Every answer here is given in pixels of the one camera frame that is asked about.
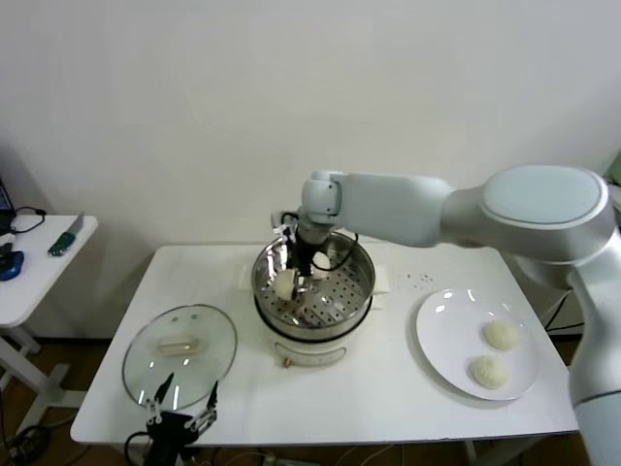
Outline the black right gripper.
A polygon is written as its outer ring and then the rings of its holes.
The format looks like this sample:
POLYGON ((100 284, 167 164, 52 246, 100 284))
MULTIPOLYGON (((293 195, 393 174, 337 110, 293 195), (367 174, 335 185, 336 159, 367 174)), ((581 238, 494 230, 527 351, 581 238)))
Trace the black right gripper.
POLYGON ((292 246, 292 267, 297 270, 298 274, 293 275, 291 300, 300 298, 311 288, 311 267, 312 260, 316 253, 315 245, 309 244, 301 236, 298 230, 295 230, 294 242, 292 246))

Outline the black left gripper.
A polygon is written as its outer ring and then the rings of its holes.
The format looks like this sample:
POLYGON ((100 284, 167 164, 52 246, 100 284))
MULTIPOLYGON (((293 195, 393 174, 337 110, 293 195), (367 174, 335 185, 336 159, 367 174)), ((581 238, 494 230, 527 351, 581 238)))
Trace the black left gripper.
POLYGON ((147 434, 151 439, 144 464, 147 466, 173 466, 180 459, 188 461, 198 451, 193 444, 198 439, 198 432, 208 430, 217 419, 217 390, 215 382, 207 404, 194 417, 178 413, 162 413, 161 405, 173 381, 171 373, 158 386, 152 398, 147 399, 147 434))

